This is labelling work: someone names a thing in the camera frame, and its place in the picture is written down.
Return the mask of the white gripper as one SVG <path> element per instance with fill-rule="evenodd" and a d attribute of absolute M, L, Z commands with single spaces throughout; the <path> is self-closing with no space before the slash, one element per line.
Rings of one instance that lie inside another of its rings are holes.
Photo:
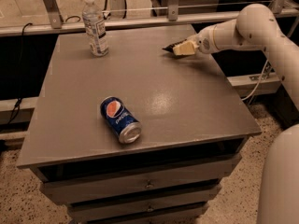
<path fill-rule="evenodd" d="M 197 49 L 205 54 L 219 52 L 214 41 L 215 26 L 208 26 L 199 33 L 191 35 L 188 40 L 178 43 L 173 47 L 176 56 L 193 55 Z"/>

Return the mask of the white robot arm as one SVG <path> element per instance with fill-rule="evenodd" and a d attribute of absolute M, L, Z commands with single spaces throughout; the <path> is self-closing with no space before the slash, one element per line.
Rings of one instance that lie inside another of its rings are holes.
<path fill-rule="evenodd" d="M 177 43 L 176 55 L 222 50 L 260 50 L 299 106 L 299 47 L 285 36 L 273 12 L 261 4 L 244 7 L 230 21 L 208 26 Z M 263 167 L 257 224 L 299 224 L 299 125 L 283 131 Z"/>

